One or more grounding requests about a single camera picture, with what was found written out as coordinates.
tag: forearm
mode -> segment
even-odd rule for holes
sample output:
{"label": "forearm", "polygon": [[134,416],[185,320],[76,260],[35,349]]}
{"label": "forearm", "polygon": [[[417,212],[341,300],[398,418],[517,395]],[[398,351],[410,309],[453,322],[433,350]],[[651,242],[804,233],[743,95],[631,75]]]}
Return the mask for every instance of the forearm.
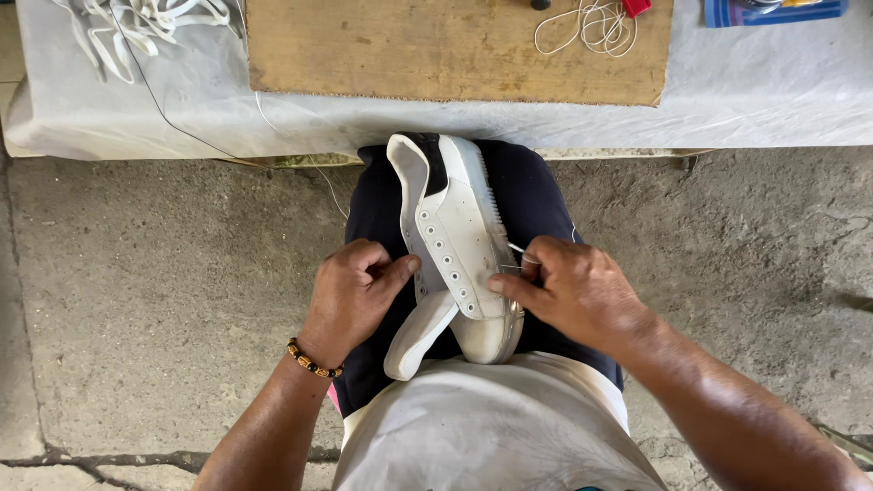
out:
{"label": "forearm", "polygon": [[300,489],[315,420],[331,380],[285,355],[207,460],[194,490]]}
{"label": "forearm", "polygon": [[725,489],[873,489],[796,411],[656,319],[613,356]]}

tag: white tablecloth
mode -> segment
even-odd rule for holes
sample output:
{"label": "white tablecloth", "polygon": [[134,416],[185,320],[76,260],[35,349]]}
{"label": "white tablecloth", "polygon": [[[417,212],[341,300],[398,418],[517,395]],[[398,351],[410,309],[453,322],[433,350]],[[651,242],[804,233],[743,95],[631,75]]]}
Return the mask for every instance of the white tablecloth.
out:
{"label": "white tablecloth", "polygon": [[27,0],[17,10],[28,80],[7,138],[88,160],[354,153],[397,130],[538,148],[873,144],[873,0],[853,2],[837,19],[710,30],[702,0],[675,0],[659,107],[261,93],[281,134],[249,89],[244,42],[226,28],[186,26],[176,36],[193,51],[159,41],[160,57],[137,58],[169,120],[213,149],[170,127],[141,81],[99,82],[69,14]]}

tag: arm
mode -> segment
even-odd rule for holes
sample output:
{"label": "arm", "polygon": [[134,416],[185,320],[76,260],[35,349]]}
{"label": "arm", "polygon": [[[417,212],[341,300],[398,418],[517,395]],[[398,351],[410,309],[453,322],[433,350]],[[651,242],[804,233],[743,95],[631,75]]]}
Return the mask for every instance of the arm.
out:
{"label": "arm", "polygon": [[[324,368],[340,366],[373,334],[391,302],[421,266],[417,256],[392,262],[376,242],[355,240],[321,263],[300,350]],[[332,379],[285,355],[264,388],[218,443],[195,491],[300,489],[321,401]]]}
{"label": "arm", "polygon": [[[528,282],[538,277],[543,288]],[[489,288],[633,374],[722,488],[873,491],[797,412],[646,308],[605,252],[538,237],[522,278],[497,274]]]}

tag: dark shorts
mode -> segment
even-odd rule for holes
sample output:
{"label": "dark shorts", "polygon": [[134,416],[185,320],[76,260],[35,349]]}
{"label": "dark shorts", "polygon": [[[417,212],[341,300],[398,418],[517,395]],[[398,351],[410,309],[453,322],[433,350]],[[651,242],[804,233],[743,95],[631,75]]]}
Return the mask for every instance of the dark shorts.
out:
{"label": "dark shorts", "polygon": [[[490,140],[475,143],[485,158],[488,184],[494,190],[510,242],[525,248],[539,235],[569,239],[571,233],[576,242],[582,241],[579,233],[574,232],[564,197],[542,157],[520,145]],[[374,240],[397,259],[409,252],[400,233],[400,180],[385,156],[385,149],[385,145],[380,145],[358,150],[366,168],[352,195],[346,243],[355,239]],[[516,253],[516,259],[520,263],[520,254]],[[415,307],[416,297],[410,281],[397,295],[375,333],[346,358],[345,371],[333,381],[343,418],[367,405],[393,382],[385,375],[382,362],[394,334]],[[521,339],[515,349],[516,353],[528,351],[544,351],[585,363],[601,372],[619,390],[624,389],[622,369],[615,360],[570,341],[530,312],[525,313]],[[460,354],[454,335],[446,329],[424,359],[447,359]]]}

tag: sneaker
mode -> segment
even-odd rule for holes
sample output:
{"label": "sneaker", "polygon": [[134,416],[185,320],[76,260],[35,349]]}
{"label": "sneaker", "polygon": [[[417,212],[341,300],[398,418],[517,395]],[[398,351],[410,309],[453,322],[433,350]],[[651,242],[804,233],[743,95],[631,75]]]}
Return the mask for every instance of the sneaker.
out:
{"label": "sneaker", "polygon": [[388,160],[402,185],[400,229],[416,273],[418,306],[395,335],[385,373],[409,380],[448,325],[468,362],[502,363],[521,336],[524,311],[488,290],[495,273],[518,274],[479,148],[455,136],[401,132]]}

